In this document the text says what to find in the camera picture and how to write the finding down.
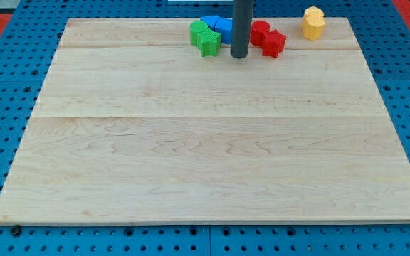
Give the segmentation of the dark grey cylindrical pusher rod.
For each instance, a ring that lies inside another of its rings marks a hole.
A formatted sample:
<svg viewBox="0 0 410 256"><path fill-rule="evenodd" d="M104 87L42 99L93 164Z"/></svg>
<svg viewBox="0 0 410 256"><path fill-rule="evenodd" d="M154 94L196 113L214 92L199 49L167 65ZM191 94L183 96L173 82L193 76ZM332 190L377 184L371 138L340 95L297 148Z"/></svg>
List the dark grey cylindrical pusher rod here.
<svg viewBox="0 0 410 256"><path fill-rule="evenodd" d="M248 55L253 0L234 0L232 16L231 56L236 59Z"/></svg>

